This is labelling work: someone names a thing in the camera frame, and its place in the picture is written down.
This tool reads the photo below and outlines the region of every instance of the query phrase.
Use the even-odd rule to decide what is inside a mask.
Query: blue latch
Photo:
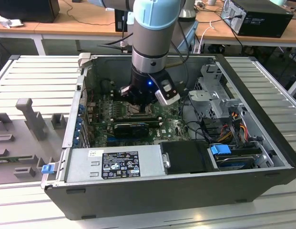
[[[213,145],[212,147],[210,147],[211,152],[213,153],[213,155],[215,154],[231,154],[232,152],[230,151],[230,148],[228,145]]]
[[[54,165],[43,165],[42,174],[54,173]]]

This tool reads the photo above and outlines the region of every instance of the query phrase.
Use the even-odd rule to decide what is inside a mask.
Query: wooden desk
[[[34,33],[34,29],[38,26],[38,22],[24,22],[23,26],[20,27],[12,27],[7,29],[0,25],[0,32],[5,33]]]
[[[115,32],[115,16],[113,11],[105,11],[104,8],[95,6],[84,0],[81,3],[73,3],[71,0],[59,0],[60,13],[54,23],[40,23],[35,32],[39,34],[67,34],[67,35],[99,35],[99,36],[121,36],[120,32]]]
[[[296,3],[289,2],[289,4],[291,6],[296,6]],[[207,6],[206,8],[210,10],[216,10],[222,6],[222,2],[217,2],[215,6]],[[198,21],[216,21],[221,18],[214,12],[200,11],[197,13],[196,19]],[[239,44],[231,29],[224,21],[215,22],[212,25],[215,27],[215,29],[209,29],[205,33],[203,37],[204,43]],[[201,38],[203,32],[208,27],[209,23],[199,23],[199,26],[196,30],[196,35]],[[238,39],[244,45],[296,47],[296,20],[292,19],[290,21],[281,38],[238,36]]]
[[[77,20],[91,24],[110,25],[89,25],[77,22],[67,15],[67,10],[71,9],[71,7],[65,1],[73,7],[69,14]],[[0,37],[33,39],[39,55],[46,55],[47,53],[42,43],[43,39],[114,41],[121,36],[120,32],[115,32],[115,25],[113,23],[115,21],[114,12],[105,11],[104,8],[90,4],[87,0],[83,0],[81,3],[72,3],[71,0],[59,0],[59,5],[61,10],[54,23],[25,22],[25,26],[11,29],[3,28],[0,25]],[[222,5],[223,3],[219,2],[215,6],[207,6],[207,8],[216,10]],[[200,11],[196,18],[198,21],[220,19],[214,12],[206,11]],[[202,43],[239,44],[225,22],[215,22],[213,26],[215,29],[209,29],[205,33]],[[208,27],[208,23],[199,23],[196,35],[201,38],[204,30]],[[238,38],[243,45],[296,47],[296,20],[291,20],[281,38],[243,36]]]

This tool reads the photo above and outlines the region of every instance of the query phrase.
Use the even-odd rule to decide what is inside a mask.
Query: computer case
[[[59,11],[58,0],[0,0],[0,15],[8,19],[53,23]]]
[[[269,0],[226,0],[221,18],[239,36],[280,38],[293,14]]]

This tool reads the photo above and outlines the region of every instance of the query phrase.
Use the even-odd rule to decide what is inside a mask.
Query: blue clip
[[[213,155],[221,155],[221,154],[231,154],[230,148],[228,145],[213,145],[211,148],[211,152]]]
[[[76,137],[79,137],[80,136],[80,131],[75,131],[75,133],[73,135],[76,136]]]
[[[83,121],[83,119],[82,119],[82,118],[80,118],[80,117],[77,117],[77,120],[76,120],[76,122],[77,122],[77,123],[82,123],[82,121]]]
[[[84,105],[79,104],[79,112],[83,112],[85,109]]]
[[[54,165],[43,165],[42,174],[54,173]]]

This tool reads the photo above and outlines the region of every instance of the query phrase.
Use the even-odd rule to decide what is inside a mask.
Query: warning label
[[[102,155],[103,179],[127,177],[140,177],[138,151],[104,153]]]

